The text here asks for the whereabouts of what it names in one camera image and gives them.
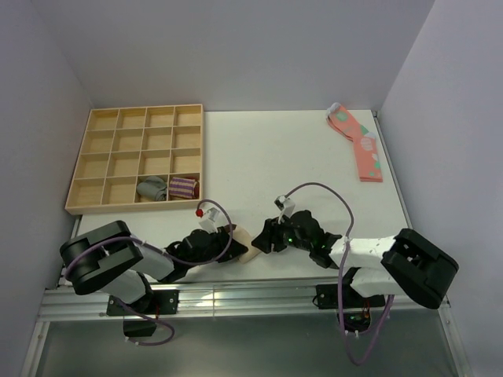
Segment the cream and brown sock pair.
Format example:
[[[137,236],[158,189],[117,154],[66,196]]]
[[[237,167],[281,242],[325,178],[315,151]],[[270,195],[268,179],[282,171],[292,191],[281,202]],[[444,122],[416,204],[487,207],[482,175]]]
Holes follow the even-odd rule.
[[[250,233],[240,225],[233,225],[233,240],[246,248],[246,251],[237,258],[241,264],[250,262],[261,253],[258,248],[252,246]]]

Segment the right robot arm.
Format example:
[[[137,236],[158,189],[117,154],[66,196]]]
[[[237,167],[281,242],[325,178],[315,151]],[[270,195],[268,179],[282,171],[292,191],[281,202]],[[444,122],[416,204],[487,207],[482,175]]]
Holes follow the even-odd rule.
[[[265,220],[251,244],[266,254],[294,247],[324,269],[342,270],[340,297],[346,307],[365,298],[406,295],[420,306],[438,309],[459,270],[452,257],[413,229],[349,239],[323,230],[308,210]]]

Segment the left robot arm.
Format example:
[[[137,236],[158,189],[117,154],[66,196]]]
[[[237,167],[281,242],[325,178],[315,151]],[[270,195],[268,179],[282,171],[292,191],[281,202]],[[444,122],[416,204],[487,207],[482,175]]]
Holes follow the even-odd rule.
[[[158,249],[133,235],[124,221],[113,221],[60,247],[65,278],[77,295],[102,291],[115,306],[124,303],[134,313],[147,313],[158,304],[147,280],[171,284],[196,266],[223,263],[249,252],[236,225],[214,232],[195,229],[182,240]]]

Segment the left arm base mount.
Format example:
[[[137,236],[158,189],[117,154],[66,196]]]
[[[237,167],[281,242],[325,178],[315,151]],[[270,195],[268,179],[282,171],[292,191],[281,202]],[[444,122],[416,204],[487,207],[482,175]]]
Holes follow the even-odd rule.
[[[106,316],[123,318],[123,335],[127,342],[144,347],[161,346],[174,338],[175,329],[160,317],[176,314],[178,299],[178,290],[154,290],[132,304],[110,296]],[[168,330],[168,336],[163,340],[149,340],[161,328]]]

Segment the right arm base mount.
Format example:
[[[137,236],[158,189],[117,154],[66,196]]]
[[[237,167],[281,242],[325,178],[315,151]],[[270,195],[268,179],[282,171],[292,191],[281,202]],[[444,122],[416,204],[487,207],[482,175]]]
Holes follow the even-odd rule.
[[[319,284],[315,287],[316,294],[312,303],[319,310],[339,309],[337,284]],[[371,309],[384,308],[386,300],[383,295],[370,298],[362,297],[349,286],[342,288],[343,321],[348,332],[368,331],[373,322]]]

